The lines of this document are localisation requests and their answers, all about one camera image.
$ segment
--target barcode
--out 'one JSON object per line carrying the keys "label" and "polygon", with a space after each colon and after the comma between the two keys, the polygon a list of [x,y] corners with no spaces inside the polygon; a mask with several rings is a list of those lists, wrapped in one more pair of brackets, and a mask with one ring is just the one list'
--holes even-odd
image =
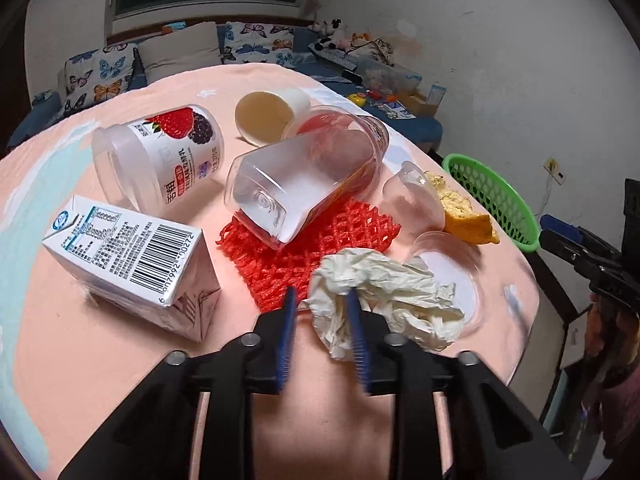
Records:
{"label": "barcode", "polygon": [[163,294],[166,291],[165,283],[190,235],[190,232],[182,229],[159,225],[142,252],[130,280]]}

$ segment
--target paper cup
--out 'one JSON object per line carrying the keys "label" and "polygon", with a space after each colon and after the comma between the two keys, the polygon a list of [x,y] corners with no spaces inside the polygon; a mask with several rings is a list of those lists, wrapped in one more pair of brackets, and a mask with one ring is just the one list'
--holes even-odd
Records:
{"label": "paper cup", "polygon": [[236,127],[254,146],[266,146],[282,138],[285,126],[311,108],[311,100],[302,90],[263,90],[245,95],[236,105]]}

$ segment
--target crumpled tissue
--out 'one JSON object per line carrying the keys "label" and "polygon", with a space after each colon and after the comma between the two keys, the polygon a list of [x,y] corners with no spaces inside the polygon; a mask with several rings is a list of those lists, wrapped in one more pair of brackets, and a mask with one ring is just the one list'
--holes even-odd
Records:
{"label": "crumpled tissue", "polygon": [[316,333],[333,359],[353,359],[344,304],[352,287],[364,310],[382,314],[389,330],[424,349],[443,350],[462,331],[465,314],[454,306],[456,284],[438,282],[422,259],[403,265],[372,249],[343,249],[322,258],[299,306],[313,312]]}

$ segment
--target round table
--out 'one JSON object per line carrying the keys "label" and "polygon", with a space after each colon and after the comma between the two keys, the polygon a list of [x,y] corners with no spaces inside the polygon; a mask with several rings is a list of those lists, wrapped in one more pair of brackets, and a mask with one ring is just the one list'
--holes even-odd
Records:
{"label": "round table", "polygon": [[[50,128],[0,161],[0,420],[30,466],[58,477],[120,401],[172,349],[190,355],[219,350],[252,329],[259,312],[234,264],[217,248],[231,214],[222,189],[241,140],[234,107],[247,92],[298,87],[315,104],[350,102],[316,81],[275,65],[216,66],[163,79],[118,96]],[[104,202],[92,164],[95,128],[195,104],[208,109],[225,137],[222,169],[194,191],[176,221],[204,231],[222,295],[201,344],[165,332],[116,308],[96,306],[42,247],[56,212],[73,194]],[[403,160],[442,173],[427,155],[390,131],[378,190]],[[449,186],[465,192],[447,176]],[[500,244],[479,246],[483,319],[444,352],[471,349],[504,381],[513,375],[538,309],[538,288],[519,250],[500,230]],[[402,232],[388,256],[402,261],[411,239]],[[514,315],[503,296],[515,285]],[[298,321],[290,380],[277,397],[254,400],[255,470],[266,478],[386,478],[392,399],[367,397],[350,363],[331,361],[308,317]]]}

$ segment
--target blue logo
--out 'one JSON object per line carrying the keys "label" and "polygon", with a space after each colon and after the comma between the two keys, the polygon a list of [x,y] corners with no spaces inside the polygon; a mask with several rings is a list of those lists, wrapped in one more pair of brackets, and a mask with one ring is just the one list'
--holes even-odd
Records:
{"label": "blue logo", "polygon": [[56,219],[53,221],[53,229],[55,231],[62,229],[65,226],[67,220],[69,220],[69,213],[67,211],[63,211],[58,216],[56,216]]}
{"label": "blue logo", "polygon": [[205,178],[209,174],[209,169],[211,168],[211,163],[206,160],[198,167],[198,178]]}

